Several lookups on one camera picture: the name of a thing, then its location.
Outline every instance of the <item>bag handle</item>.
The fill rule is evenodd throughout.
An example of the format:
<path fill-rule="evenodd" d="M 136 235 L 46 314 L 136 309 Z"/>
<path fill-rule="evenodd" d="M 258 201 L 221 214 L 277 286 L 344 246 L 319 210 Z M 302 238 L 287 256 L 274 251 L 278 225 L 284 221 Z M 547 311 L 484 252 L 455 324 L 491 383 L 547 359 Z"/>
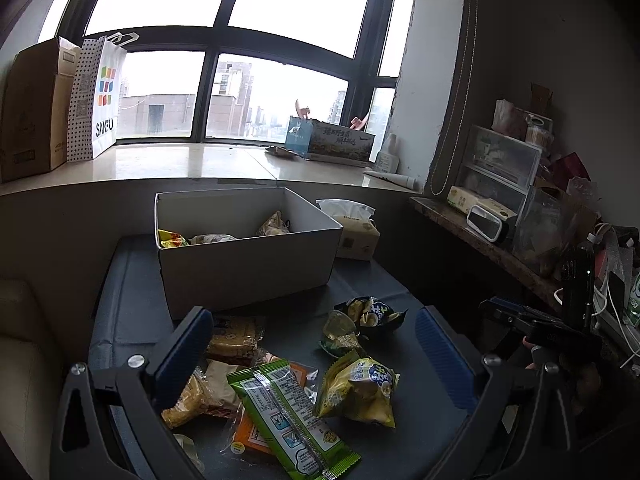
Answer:
<path fill-rule="evenodd" d="M 130 38 L 126 41 L 122 41 L 122 38 L 124 38 L 125 36 L 130 36 Z M 115 32 L 114 34 L 111 34 L 110 36 L 108 36 L 106 40 L 111 41 L 111 43 L 116 44 L 117 46 L 125 46 L 127 43 L 133 43 L 139 37 L 140 36 L 135 32 L 128 32 L 127 34 L 122 34 L 121 32 Z"/>

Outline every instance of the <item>white paper bag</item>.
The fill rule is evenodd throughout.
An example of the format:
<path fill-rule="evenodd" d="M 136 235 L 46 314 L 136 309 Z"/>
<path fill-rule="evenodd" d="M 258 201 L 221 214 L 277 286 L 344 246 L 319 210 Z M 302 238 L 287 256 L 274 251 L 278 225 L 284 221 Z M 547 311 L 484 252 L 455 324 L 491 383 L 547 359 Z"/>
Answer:
<path fill-rule="evenodd" d="M 121 45 L 135 41 L 137 34 Z M 122 64 L 127 51 L 113 42 L 122 34 L 84 40 L 71 89 L 66 161 L 91 160 L 116 142 Z"/>

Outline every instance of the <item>building door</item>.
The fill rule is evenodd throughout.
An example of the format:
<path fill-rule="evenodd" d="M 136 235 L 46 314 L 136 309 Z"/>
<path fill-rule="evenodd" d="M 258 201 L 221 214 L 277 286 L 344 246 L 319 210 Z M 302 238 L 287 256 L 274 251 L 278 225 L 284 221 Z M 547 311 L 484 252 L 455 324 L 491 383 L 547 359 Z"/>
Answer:
<path fill-rule="evenodd" d="M 147 133 L 159 134 L 162 132 L 162 115 L 164 115 L 164 105 L 149 105 L 149 120 L 146 124 Z"/>

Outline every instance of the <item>screw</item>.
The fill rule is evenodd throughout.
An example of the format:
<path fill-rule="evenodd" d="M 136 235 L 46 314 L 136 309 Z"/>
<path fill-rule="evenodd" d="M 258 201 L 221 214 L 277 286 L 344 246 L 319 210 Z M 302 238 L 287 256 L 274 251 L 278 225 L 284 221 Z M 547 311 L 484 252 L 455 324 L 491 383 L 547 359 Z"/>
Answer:
<path fill-rule="evenodd" d="M 76 363 L 71 367 L 71 373 L 73 375 L 80 375 L 84 373 L 85 370 L 86 366 L 84 365 L 84 363 Z"/>
<path fill-rule="evenodd" d="M 545 363 L 545 370 L 550 374 L 557 374 L 560 367 L 556 363 Z"/>
<path fill-rule="evenodd" d="M 145 358 L 140 354 L 132 355 L 127 361 L 130 368 L 140 368 L 144 363 Z"/>
<path fill-rule="evenodd" d="M 500 366 L 502 364 L 502 359 L 500 359 L 496 354 L 487 354 L 484 356 L 484 364 L 487 366 Z"/>

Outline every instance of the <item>beige leather sofa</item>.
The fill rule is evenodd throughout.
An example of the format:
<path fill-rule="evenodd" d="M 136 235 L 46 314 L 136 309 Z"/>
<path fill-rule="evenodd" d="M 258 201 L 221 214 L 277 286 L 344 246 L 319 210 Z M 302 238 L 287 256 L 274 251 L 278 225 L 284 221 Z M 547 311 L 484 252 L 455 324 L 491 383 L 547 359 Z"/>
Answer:
<path fill-rule="evenodd" d="M 0 432 L 33 480 L 49 478 L 62 353 L 29 286 L 0 280 Z"/>

